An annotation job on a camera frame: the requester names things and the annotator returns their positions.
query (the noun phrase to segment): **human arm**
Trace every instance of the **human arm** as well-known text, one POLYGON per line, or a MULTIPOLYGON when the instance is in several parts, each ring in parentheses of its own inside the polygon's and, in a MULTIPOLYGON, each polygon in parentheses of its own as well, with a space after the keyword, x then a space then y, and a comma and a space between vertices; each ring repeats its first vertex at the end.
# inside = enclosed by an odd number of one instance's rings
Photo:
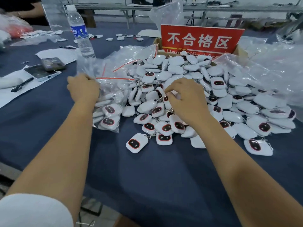
POLYGON ((19 18, 37 18, 44 16, 41 0, 29 0, 29 2, 34 7, 32 10, 8 12, 7 14, 19 18))
POLYGON ((27 193, 55 198, 68 208, 75 223, 85 185, 92 112, 99 96, 99 84, 85 75, 69 76, 67 88, 75 102, 69 115, 7 195, 27 193))
POLYGON ((242 226, 303 226, 303 207, 210 115, 202 85, 181 78, 165 92, 175 113, 203 140, 242 226))

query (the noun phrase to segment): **white fabric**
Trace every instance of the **white fabric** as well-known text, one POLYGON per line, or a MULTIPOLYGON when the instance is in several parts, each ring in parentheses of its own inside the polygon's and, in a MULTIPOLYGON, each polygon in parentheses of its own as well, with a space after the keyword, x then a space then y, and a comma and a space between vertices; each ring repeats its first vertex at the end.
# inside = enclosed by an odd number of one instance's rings
POLYGON ((0 226, 73 227, 69 210, 58 200, 36 194, 12 194, 0 200, 0 226))

